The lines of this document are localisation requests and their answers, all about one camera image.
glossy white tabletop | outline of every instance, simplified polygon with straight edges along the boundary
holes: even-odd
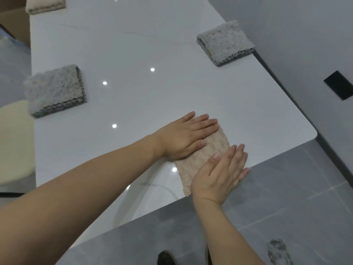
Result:
[[[315,138],[253,55],[221,68],[208,59],[196,35],[223,22],[207,0],[67,0],[31,16],[33,74],[77,64],[88,97],[35,121],[37,185],[194,110],[246,145],[248,166]],[[173,168],[150,168],[76,244],[182,198]]]

fingernail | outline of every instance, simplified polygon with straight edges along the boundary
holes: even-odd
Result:
[[[217,153],[214,153],[212,158],[218,161],[221,157]]]

black rectangular panel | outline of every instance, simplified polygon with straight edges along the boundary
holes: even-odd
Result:
[[[353,85],[339,72],[335,71],[324,82],[342,99],[353,96]]]

towel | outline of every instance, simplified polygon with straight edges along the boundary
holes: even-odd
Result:
[[[192,179],[212,154],[217,153],[222,156],[230,147],[227,137],[221,128],[205,138],[205,141],[207,142],[207,145],[201,150],[194,152],[185,159],[175,161],[181,183],[183,184],[183,192],[185,196],[191,194]]]
[[[236,20],[199,34],[197,43],[218,67],[254,51],[254,44],[246,37]]]
[[[76,65],[37,73],[24,81],[29,114],[34,118],[87,102],[82,75]]]
[[[65,7],[65,0],[27,0],[26,12],[35,15]]]

chair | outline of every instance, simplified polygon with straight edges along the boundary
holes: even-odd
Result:
[[[0,108],[0,186],[34,172],[34,120],[28,114],[28,101],[21,100]],[[23,194],[0,192],[0,197]]]

